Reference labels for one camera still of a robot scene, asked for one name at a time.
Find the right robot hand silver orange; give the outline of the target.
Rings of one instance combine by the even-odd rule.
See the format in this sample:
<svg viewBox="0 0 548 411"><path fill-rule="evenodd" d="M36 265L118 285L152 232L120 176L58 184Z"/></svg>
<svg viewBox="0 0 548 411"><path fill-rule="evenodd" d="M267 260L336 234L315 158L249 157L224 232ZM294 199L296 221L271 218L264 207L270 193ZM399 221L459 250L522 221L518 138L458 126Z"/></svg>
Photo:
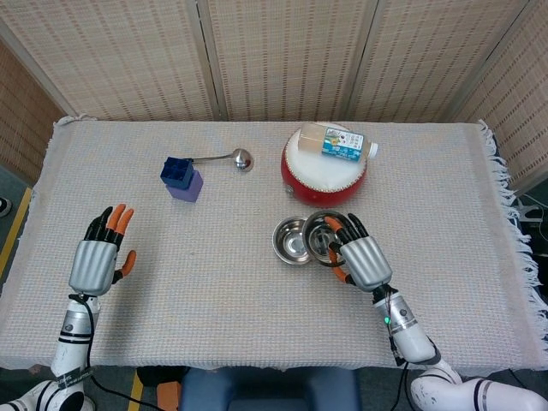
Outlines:
<svg viewBox="0 0 548 411"><path fill-rule="evenodd" d="M336 277L365 292L389 284L392 269L378 243L353 213L327 213L323 217L339 242L331 242L328 255Z"/></svg>

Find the left robot hand silver orange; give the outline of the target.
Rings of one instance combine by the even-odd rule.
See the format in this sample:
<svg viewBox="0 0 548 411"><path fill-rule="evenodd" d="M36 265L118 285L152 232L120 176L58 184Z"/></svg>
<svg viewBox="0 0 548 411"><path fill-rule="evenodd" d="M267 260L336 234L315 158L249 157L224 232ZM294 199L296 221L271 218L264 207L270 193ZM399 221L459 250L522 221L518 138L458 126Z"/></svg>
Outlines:
<svg viewBox="0 0 548 411"><path fill-rule="evenodd" d="M130 250L120 268L116 261L128 224L134 215L123 203L108 206L94 218L79 242L69 277L69 287L82 299L105 295L113 284L129 275L136 252Z"/></svg>

